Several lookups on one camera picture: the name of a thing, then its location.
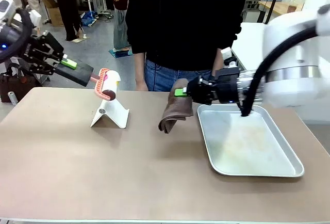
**jeans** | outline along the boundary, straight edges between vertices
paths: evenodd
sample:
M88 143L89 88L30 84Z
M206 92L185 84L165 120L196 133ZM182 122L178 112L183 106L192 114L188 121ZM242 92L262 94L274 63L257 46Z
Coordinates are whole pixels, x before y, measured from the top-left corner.
M208 79L212 70L202 71L179 71L165 68L146 60L144 64L144 80L149 91L171 91L174 83L179 78L186 78L188 81L198 76Z

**brown cloth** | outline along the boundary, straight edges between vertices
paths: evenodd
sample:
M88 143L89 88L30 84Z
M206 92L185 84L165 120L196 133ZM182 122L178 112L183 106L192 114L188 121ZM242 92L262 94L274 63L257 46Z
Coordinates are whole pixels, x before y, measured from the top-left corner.
M185 78L178 79L168 97L168 103L161 121L158 125L160 131L165 134L170 133L177 120L185 121L186 117L193 116L191 97L175 97L176 89L187 87L188 80Z

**metal tray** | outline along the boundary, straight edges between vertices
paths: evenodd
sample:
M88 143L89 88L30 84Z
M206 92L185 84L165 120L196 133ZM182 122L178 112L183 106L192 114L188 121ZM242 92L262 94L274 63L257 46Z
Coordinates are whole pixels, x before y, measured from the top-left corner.
M304 166L268 112L253 106L241 117L237 105L201 105L198 110L214 170L232 176L296 178Z

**silver metal ring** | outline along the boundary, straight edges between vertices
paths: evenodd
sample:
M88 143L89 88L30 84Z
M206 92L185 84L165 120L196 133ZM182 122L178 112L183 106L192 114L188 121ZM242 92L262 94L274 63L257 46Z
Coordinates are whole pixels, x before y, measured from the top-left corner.
M284 81L297 78L320 78L321 72L318 66L303 66L294 68L283 68L268 72L266 82Z

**white can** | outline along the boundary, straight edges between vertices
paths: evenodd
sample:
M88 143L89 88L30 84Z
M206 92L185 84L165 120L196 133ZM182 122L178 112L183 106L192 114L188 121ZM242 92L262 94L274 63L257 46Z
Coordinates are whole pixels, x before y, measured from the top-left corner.
M19 101L17 100L16 95L13 91L8 92L8 97L13 106L16 106L18 104Z

